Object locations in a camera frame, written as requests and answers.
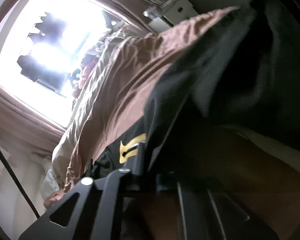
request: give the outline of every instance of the white wall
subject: white wall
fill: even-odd
[[[7,148],[16,167],[12,167],[40,215],[44,213],[43,199],[40,199],[40,180],[43,168],[30,160],[27,153]],[[29,205],[6,170],[0,175],[0,226],[11,240],[17,240],[21,233],[36,220]]]

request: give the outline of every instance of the black fabric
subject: black fabric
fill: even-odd
[[[147,134],[150,171],[167,139],[186,132],[174,127],[180,116],[238,124],[300,150],[300,27],[278,0],[252,0],[210,28],[164,73],[144,113],[101,154],[94,178],[120,167],[120,141],[141,133]]]
[[[120,240],[154,240],[136,201],[123,199]]]

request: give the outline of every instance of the yellow label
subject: yellow label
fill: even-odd
[[[137,137],[133,138],[131,141],[129,141],[126,145],[123,145],[122,141],[120,142],[120,163],[125,163],[129,157],[132,157],[134,155],[137,155],[138,149],[134,149],[130,152],[128,152],[124,157],[122,154],[124,152],[127,152],[130,148],[132,148],[135,144],[145,141],[147,139],[147,135],[145,133],[138,135]]]

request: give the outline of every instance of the curtain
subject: curtain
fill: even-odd
[[[64,131],[0,86],[1,142],[52,156]]]

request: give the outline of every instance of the black metal bracket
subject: black metal bracket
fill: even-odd
[[[123,198],[142,190],[145,143],[138,154],[106,178],[82,178],[72,190],[34,222],[19,240],[120,239]],[[159,191],[179,195],[183,221],[180,240],[278,240],[278,236],[215,180],[156,180]]]

